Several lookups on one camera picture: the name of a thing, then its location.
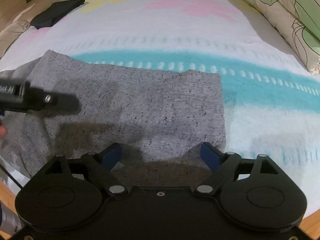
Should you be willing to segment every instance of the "black folded cloth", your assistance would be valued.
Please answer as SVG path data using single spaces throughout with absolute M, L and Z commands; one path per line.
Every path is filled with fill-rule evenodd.
M 67 0 L 53 3 L 47 10 L 38 14 L 30 22 L 37 29 L 52 27 L 73 9 L 84 4 L 85 0 Z

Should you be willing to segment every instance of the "wooden floor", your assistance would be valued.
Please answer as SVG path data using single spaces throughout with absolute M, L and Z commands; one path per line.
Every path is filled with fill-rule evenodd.
M 14 208 L 15 195 L 2 183 L 0 182 L 0 200 L 11 210 L 16 213 Z M 312 239 L 318 239 L 320 237 L 320 210 L 305 218 L 300 228 L 306 232 Z M 4 239 L 9 239 L 10 236 L 1 232 L 0 235 Z

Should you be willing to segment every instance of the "screw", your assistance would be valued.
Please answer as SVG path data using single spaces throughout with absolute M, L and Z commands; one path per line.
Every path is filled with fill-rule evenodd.
M 209 185 L 200 185 L 197 187 L 197 191 L 200 193 L 210 193 L 213 191 L 213 188 Z
M 23 240 L 34 240 L 32 236 L 24 236 Z
M 159 191 L 159 192 L 157 193 L 157 196 L 158 196 L 158 197 L 163 197 L 164 195 L 165 195 L 165 193 L 162 192 L 162 191 Z
M 109 191 L 113 194 L 120 194 L 125 191 L 125 188 L 121 185 L 113 185 L 109 188 Z
M 50 95 L 47 95 L 47 96 L 45 97 L 45 99 L 44 99 L 44 101 L 45 101 L 46 103 L 49 103 L 50 100 L 51 100 L 51 96 L 50 96 Z

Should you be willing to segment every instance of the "teal stripe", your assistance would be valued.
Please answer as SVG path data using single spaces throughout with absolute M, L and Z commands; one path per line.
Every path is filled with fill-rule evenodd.
M 320 112 L 320 95 L 314 95 L 308 89 L 310 88 L 310 91 L 312 91 L 311 89 L 320 90 L 319 82 L 289 71 L 271 69 L 238 59 L 196 52 L 133 50 L 91 52 L 72 57 L 87 63 L 102 63 L 104 61 L 108 64 L 113 61 L 114 64 L 123 62 L 123 65 L 126 66 L 128 62 L 133 62 L 133 67 L 138 67 L 138 63 L 140 63 L 142 68 L 147 68 L 149 62 L 150 69 L 158 69 L 159 62 L 163 62 L 163 70 L 176 72 L 181 71 L 179 63 L 183 63 L 184 69 L 182 71 L 189 70 L 192 63 L 198 71 L 212 73 L 216 68 L 217 73 L 221 74 L 225 104 L 252 104 L 288 110 Z M 265 81 L 264 77 L 268 78 L 269 83 Z

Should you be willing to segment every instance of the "gray cloth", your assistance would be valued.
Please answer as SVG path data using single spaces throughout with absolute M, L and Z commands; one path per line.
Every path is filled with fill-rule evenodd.
M 81 104 L 75 114 L 6 113 L 1 155 L 28 177 L 54 155 L 78 158 L 119 142 L 124 157 L 112 172 L 124 184 L 195 186 L 209 174 L 199 145 L 226 144 L 219 74 L 87 64 L 49 50 L 0 77 L 73 93 Z

